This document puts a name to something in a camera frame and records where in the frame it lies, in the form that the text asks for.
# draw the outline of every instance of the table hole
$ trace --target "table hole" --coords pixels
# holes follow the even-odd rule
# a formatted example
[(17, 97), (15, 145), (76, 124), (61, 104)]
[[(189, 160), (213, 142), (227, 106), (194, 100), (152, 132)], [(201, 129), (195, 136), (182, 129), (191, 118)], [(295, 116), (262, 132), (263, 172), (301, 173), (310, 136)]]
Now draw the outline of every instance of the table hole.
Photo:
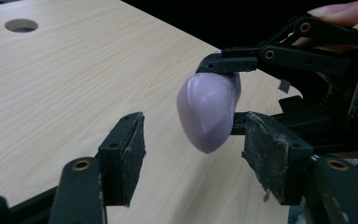
[(36, 30), (39, 26), (35, 21), (27, 19), (16, 19), (8, 21), (5, 24), (5, 27), (15, 33), (28, 33)]

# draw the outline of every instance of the purple object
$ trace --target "purple object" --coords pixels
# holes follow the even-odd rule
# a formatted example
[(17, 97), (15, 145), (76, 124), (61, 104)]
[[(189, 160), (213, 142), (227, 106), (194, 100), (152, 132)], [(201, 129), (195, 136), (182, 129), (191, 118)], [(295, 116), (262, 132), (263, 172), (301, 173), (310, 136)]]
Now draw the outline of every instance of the purple object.
[(211, 153), (227, 141), (240, 96), (239, 73), (197, 73), (186, 80), (176, 106), (182, 128), (194, 147)]

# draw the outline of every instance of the round hole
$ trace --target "round hole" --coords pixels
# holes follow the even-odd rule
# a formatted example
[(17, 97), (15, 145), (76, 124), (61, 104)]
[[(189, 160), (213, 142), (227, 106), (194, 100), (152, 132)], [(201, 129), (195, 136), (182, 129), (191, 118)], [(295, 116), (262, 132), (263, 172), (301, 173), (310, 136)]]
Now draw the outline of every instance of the round hole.
[(90, 167), (89, 161), (78, 161), (77, 163), (74, 164), (72, 169), (76, 171), (81, 171), (81, 170), (86, 170), (89, 167)]
[(16, 19), (8, 21), (5, 24), (5, 27), (11, 32), (28, 33), (36, 30), (38, 28), (38, 24), (35, 21), (27, 19)]
[(336, 170), (346, 171), (349, 169), (348, 165), (341, 161), (328, 161), (327, 164)]
[(306, 33), (306, 32), (308, 32), (309, 30), (310, 30), (310, 24), (309, 24), (308, 22), (304, 22), (304, 23), (301, 24), (301, 26), (300, 26), (300, 31), (301, 31), (302, 33)]
[(274, 57), (274, 54), (275, 54), (274, 51), (269, 50), (269, 51), (266, 52), (266, 58), (271, 59), (271, 58)]

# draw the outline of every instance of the wood grain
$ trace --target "wood grain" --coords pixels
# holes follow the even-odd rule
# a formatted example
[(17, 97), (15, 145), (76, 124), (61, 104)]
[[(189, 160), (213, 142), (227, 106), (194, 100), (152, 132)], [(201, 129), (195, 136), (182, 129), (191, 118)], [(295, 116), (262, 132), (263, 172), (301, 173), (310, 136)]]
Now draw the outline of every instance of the wood grain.
[[(39, 27), (13, 33), (14, 19)], [(243, 136), (206, 155), (181, 129), (176, 94), (214, 51), (118, 0), (0, 5), (0, 195), (13, 206), (56, 186), (68, 161), (94, 156), (121, 117), (143, 111), (139, 183), (131, 207), (108, 207), (109, 222), (286, 223), (288, 207), (262, 201)], [(278, 80), (256, 71), (241, 82), (238, 111), (280, 112)]]

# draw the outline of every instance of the wooden table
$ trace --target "wooden table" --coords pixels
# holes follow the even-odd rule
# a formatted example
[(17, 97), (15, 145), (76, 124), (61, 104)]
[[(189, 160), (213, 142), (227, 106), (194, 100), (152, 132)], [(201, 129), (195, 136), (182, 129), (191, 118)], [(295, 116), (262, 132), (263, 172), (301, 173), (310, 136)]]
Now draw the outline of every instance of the wooden table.
[[(38, 28), (15, 33), (7, 21)], [(187, 141), (179, 88), (216, 49), (118, 0), (23, 0), (0, 5), (0, 195), (9, 206), (56, 186), (62, 167), (94, 156), (130, 113), (145, 114), (147, 155), (129, 208), (111, 223), (286, 223), (288, 207), (241, 157), (244, 136), (212, 154)], [(279, 81), (241, 74), (237, 111), (280, 112)], [(290, 90), (289, 95), (298, 94)]]

